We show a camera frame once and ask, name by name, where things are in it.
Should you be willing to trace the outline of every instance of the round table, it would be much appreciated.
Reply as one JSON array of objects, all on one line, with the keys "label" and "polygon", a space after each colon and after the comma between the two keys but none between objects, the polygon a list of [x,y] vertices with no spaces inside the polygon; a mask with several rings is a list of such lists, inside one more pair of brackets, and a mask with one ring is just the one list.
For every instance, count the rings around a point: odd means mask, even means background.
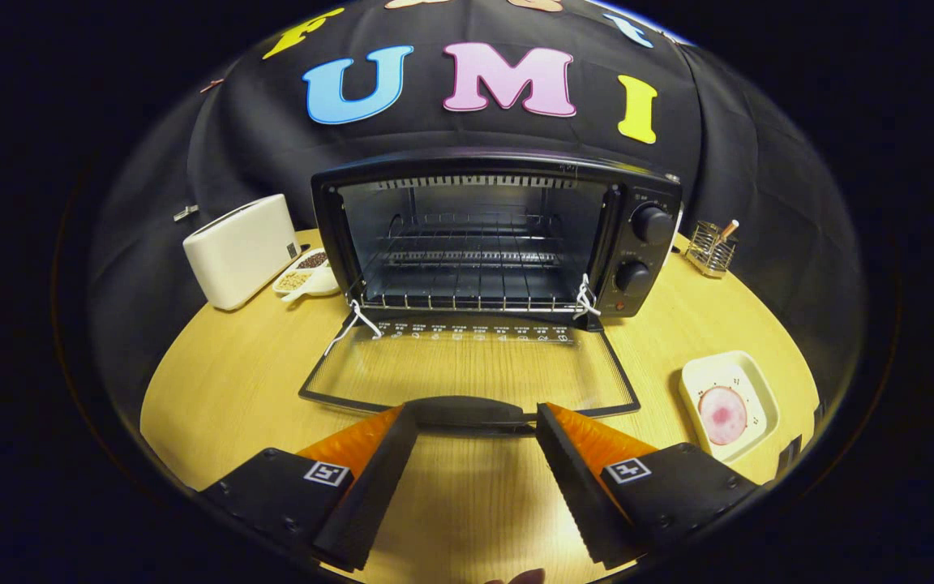
[{"label": "round table", "polygon": [[[319,247],[319,232],[304,230],[298,240]],[[686,249],[687,240],[678,235],[675,244]],[[142,436],[179,479],[201,491],[263,448],[297,452],[361,420],[364,414],[298,397],[348,314],[340,294],[284,304],[268,286],[231,313],[204,306],[153,374]],[[819,398],[808,365],[733,274],[712,280],[672,254],[639,314],[604,326],[641,402],[640,410],[603,418],[605,424],[659,448],[696,441],[677,389],[682,366],[740,349],[762,368],[779,423],[731,468],[766,483],[782,450],[796,437],[801,448],[811,439]],[[401,402],[394,395],[385,401]],[[538,442],[421,435],[366,569],[353,578],[481,584],[535,568],[545,568],[550,582],[609,573],[586,553]]]}]

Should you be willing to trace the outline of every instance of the yellow letter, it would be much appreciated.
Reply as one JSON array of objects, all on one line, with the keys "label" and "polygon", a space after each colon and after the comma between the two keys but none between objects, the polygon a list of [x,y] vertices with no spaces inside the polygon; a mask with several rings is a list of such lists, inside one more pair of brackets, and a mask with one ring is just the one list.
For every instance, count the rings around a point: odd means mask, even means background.
[{"label": "yellow letter", "polygon": [[626,118],[619,122],[619,132],[641,143],[655,144],[651,109],[658,90],[628,75],[619,75],[619,82],[626,86]]},{"label": "yellow letter", "polygon": [[330,16],[339,15],[341,14],[341,12],[344,12],[344,11],[345,11],[345,8],[337,8],[336,11],[330,11],[330,12],[327,12],[327,14],[325,15],[316,16],[314,19],[311,19],[311,21],[306,21],[286,31],[285,33],[283,33],[283,37],[281,37],[281,39],[279,40],[279,43],[276,43],[272,51],[267,52],[262,57],[262,60],[266,60],[269,57],[275,55],[276,53],[285,51],[286,49],[293,47],[297,43],[301,43],[301,41],[305,40],[305,37],[304,37],[305,33],[318,29],[319,27],[323,26],[323,23],[327,22],[327,18],[330,18]]}]

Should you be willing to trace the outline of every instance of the letter u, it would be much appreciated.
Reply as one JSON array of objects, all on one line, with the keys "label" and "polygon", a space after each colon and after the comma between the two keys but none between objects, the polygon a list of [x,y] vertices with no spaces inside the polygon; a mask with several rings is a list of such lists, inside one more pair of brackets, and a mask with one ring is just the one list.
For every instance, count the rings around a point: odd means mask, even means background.
[{"label": "letter u", "polygon": [[377,49],[366,60],[377,63],[377,88],[368,97],[347,101],[341,95],[345,70],[353,59],[337,59],[308,71],[302,80],[308,83],[308,116],[319,123],[358,122],[392,107],[403,88],[403,61],[413,52],[411,45]]}]

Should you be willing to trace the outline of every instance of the black knob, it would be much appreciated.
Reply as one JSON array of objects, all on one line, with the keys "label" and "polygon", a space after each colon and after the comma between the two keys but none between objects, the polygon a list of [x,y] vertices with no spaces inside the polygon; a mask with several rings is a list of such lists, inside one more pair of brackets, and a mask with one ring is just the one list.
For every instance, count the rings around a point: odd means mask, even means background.
[{"label": "black knob", "polygon": [[640,207],[633,213],[633,233],[638,238],[652,245],[667,243],[675,232],[675,221],[672,215],[662,211],[659,207]]},{"label": "black knob", "polygon": [[615,284],[627,296],[642,296],[648,293],[653,284],[651,270],[641,262],[630,262],[619,267],[615,274]]}]

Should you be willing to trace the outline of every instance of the utensil holder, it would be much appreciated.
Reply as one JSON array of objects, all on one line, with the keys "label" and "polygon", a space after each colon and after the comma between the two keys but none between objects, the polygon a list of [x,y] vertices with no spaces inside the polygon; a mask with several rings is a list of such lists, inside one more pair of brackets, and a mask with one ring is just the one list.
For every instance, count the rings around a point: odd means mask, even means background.
[{"label": "utensil holder", "polygon": [[737,238],[734,236],[716,243],[722,230],[718,225],[707,221],[698,221],[694,234],[687,247],[687,260],[694,264],[707,277],[724,277],[734,259]]}]

